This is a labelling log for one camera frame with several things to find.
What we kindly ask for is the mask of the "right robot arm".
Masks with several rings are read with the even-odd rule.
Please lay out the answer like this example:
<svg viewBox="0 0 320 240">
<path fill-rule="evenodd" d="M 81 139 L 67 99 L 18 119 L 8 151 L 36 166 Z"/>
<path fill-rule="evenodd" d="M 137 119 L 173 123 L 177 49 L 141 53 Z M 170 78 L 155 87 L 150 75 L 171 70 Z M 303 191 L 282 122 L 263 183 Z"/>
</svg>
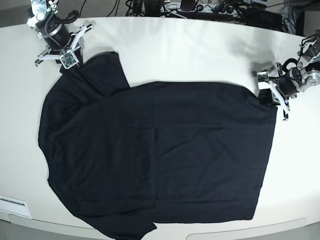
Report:
<svg viewBox="0 0 320 240">
<path fill-rule="evenodd" d="M 77 10 L 71 11 L 65 19 L 57 16 L 58 0 L 32 0 L 27 10 L 26 24 L 34 31 L 40 39 L 47 43 L 47 49 L 40 53 L 35 60 L 35 66 L 44 61 L 54 60 L 57 64 L 68 70 L 74 66 L 83 65 L 81 38 L 94 25 L 82 25 L 79 31 L 70 32 L 67 25 L 74 23 L 80 13 Z"/>
</svg>

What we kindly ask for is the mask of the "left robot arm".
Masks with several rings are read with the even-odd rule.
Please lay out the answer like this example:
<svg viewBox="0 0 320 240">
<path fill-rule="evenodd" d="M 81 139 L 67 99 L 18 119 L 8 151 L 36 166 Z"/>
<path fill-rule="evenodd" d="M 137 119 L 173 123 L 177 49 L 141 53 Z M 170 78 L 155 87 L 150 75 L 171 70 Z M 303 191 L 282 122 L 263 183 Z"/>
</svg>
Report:
<svg viewBox="0 0 320 240">
<path fill-rule="evenodd" d="M 299 47 L 297 59 L 277 63 L 274 67 L 277 75 L 267 73 L 272 102 L 281 106 L 285 121 L 289 119 L 289 100 L 320 84 L 320 31 L 304 38 Z"/>
</svg>

